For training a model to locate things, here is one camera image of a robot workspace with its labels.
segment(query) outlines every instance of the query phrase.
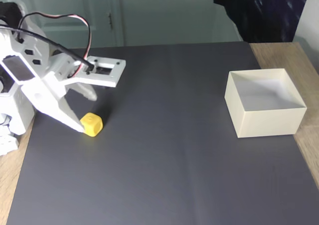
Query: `yellow cube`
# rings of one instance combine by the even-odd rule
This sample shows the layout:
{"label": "yellow cube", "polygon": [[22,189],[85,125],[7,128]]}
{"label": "yellow cube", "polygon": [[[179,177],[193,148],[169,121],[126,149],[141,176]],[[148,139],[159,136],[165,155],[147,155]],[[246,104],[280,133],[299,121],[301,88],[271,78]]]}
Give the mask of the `yellow cube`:
{"label": "yellow cube", "polygon": [[96,114],[87,113],[80,121],[84,126],[84,133],[91,137],[95,137],[103,129],[102,119]]}

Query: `cardboard box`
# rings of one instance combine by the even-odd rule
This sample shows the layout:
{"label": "cardboard box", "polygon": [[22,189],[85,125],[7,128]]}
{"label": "cardboard box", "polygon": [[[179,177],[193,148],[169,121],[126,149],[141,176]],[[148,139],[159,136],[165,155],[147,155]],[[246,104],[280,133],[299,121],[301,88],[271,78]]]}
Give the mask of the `cardboard box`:
{"label": "cardboard box", "polygon": [[225,100],[238,138],[295,134],[307,110],[285,69],[229,72]]}

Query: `wire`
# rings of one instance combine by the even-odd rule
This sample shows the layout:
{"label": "wire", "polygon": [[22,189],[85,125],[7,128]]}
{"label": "wire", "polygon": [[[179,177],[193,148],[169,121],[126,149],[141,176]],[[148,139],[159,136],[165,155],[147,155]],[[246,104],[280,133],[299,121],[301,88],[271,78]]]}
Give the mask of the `wire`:
{"label": "wire", "polygon": [[[89,50],[90,50],[90,47],[91,47],[91,42],[92,42],[92,33],[91,33],[90,25],[89,25],[88,21],[85,18],[81,17],[78,14],[46,14],[46,13],[42,13],[42,12],[39,12],[39,11],[35,11],[35,12],[32,12],[32,13],[26,14],[24,17],[22,17],[22,19],[19,22],[18,28],[21,28],[22,23],[25,20],[25,18],[27,18],[30,15],[34,15],[34,14],[38,14],[40,16],[43,16],[43,17],[46,17],[46,18],[51,18],[51,19],[59,19],[59,18],[63,18],[63,17],[71,17],[71,18],[76,18],[76,19],[81,20],[89,29],[88,43],[87,43],[86,50],[85,50],[85,53],[84,53],[84,56],[83,56],[84,59],[87,59],[88,54],[89,54]],[[75,72],[69,77],[74,77],[81,70],[82,66],[83,66],[83,63],[81,63],[79,65],[79,67],[75,70]]]}
{"label": "wire", "polygon": [[78,56],[73,51],[65,48],[63,45],[58,44],[58,43],[56,43],[56,42],[54,42],[54,41],[52,41],[52,40],[40,35],[40,34],[34,33],[32,31],[29,31],[29,30],[26,30],[26,29],[13,28],[13,27],[8,26],[6,24],[0,24],[0,29],[7,29],[7,30],[15,31],[15,32],[21,32],[21,33],[27,34],[29,36],[32,36],[34,38],[37,38],[39,40],[42,40],[42,41],[44,41],[44,42],[46,42],[48,44],[53,45],[56,49],[60,50],[61,52],[66,53],[67,55],[71,56],[73,59],[79,60],[82,64],[87,65],[90,68],[90,70],[94,69],[94,65],[92,65],[90,62],[88,62],[84,58]]}

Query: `dark blue cloth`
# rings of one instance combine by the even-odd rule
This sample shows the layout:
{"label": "dark blue cloth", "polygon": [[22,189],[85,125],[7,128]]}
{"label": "dark blue cloth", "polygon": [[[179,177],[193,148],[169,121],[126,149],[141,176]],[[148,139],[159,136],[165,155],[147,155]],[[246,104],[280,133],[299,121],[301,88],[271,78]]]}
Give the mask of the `dark blue cloth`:
{"label": "dark blue cloth", "polygon": [[291,42],[306,0],[214,0],[246,42]]}

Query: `wooden surface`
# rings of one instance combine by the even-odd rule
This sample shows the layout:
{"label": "wooden surface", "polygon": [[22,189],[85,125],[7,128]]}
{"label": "wooden surface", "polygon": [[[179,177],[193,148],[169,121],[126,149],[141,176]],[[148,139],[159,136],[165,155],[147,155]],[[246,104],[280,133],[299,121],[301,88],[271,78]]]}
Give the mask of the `wooden surface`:
{"label": "wooden surface", "polygon": [[262,69],[286,69],[307,105],[294,138],[319,188],[319,75],[299,43],[251,44],[251,48]]}
{"label": "wooden surface", "polygon": [[0,225],[5,225],[8,219],[32,126],[33,121],[27,132],[22,135],[18,150],[0,157]]}
{"label": "wooden surface", "polygon": [[[262,68],[286,69],[308,107],[295,140],[319,187],[319,75],[298,43],[251,47]],[[31,128],[21,138],[18,151],[0,157],[0,225],[7,221]]]}

